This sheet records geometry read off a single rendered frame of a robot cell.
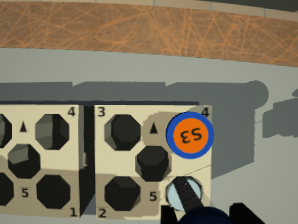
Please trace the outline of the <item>dark grey flat base plate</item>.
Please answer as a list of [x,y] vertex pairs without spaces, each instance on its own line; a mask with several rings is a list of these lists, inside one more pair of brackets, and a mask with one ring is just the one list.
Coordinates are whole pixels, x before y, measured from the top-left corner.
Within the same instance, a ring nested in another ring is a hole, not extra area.
[[[16,105],[197,105],[199,101],[0,101],[1,104]],[[82,215],[96,215],[96,194]]]

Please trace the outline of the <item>grey bench mat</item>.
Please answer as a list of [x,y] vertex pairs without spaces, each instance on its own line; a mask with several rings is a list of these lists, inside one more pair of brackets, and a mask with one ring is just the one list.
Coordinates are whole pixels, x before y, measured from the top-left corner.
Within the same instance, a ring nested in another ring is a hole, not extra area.
[[298,67],[172,55],[0,48],[0,101],[212,106],[210,200],[298,224]]

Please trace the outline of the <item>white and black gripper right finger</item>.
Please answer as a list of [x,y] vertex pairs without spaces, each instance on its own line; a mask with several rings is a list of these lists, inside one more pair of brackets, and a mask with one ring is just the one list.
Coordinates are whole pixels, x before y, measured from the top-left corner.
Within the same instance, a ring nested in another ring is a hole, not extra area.
[[233,203],[229,208],[229,217],[235,224],[265,224],[243,203]]

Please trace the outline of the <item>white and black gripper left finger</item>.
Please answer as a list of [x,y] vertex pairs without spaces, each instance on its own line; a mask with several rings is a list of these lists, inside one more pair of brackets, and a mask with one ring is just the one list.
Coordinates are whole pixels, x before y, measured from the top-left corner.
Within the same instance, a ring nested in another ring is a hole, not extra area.
[[170,205],[161,205],[160,224],[179,224],[174,207],[170,207]]

